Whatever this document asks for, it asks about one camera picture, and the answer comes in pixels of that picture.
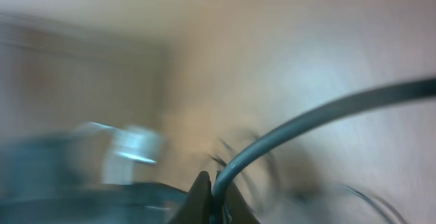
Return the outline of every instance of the beige surface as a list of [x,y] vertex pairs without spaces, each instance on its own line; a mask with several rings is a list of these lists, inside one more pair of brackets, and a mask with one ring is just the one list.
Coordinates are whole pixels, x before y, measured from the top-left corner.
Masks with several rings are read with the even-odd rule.
[[[202,153],[228,129],[264,133],[330,99],[433,75],[434,4],[227,0],[219,9],[199,8],[175,54],[166,117],[172,144],[161,180],[188,189]],[[307,176],[299,168],[313,164],[320,181],[370,189],[410,223],[433,223],[435,114],[436,101],[426,101],[316,129],[275,150],[284,184],[292,188],[296,178]],[[363,206],[356,198],[334,202],[330,220],[382,223]],[[290,222],[292,208],[277,218]]]

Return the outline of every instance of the blurry dark object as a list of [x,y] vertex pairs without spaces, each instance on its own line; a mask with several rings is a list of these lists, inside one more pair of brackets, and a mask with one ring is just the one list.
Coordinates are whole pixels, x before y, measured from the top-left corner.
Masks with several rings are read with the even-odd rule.
[[67,156],[75,141],[68,133],[56,133],[5,148],[0,223],[164,223],[166,204],[184,202],[186,192],[153,182],[82,190],[83,179]]

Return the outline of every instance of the blurred background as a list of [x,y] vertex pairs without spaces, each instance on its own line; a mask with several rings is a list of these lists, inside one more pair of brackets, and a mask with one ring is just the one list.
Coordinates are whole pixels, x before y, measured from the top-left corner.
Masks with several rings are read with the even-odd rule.
[[[187,191],[201,170],[214,178],[208,154],[235,128],[262,135],[331,99],[434,75],[435,4],[0,0],[0,139],[87,121],[140,125],[166,141],[142,180]],[[309,206],[286,197],[344,182],[383,196],[410,223],[433,223],[435,115],[432,100],[385,108],[280,146],[272,153],[285,197],[259,219],[383,223],[359,199]],[[76,160],[98,182],[105,150],[93,145]],[[253,169],[261,190],[270,187],[264,171]]]

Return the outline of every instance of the curved cable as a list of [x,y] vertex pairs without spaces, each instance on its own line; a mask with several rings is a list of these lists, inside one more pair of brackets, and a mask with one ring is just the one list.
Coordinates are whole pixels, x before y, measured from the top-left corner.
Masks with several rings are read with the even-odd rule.
[[350,95],[308,111],[284,123],[239,153],[218,175],[212,190],[213,213],[218,213],[228,185],[245,167],[280,144],[338,118],[396,103],[436,96],[436,78],[394,84]]

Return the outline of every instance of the floor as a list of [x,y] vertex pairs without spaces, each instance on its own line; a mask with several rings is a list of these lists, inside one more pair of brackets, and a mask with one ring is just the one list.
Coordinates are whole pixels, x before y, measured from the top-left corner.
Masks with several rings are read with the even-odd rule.
[[[436,72],[435,0],[215,0],[173,52],[158,180],[188,190],[217,138],[260,134],[331,99]],[[342,182],[386,198],[410,223],[436,218],[436,102],[346,118],[274,150],[285,194]],[[270,223],[383,223],[358,199],[311,218],[284,197]]]

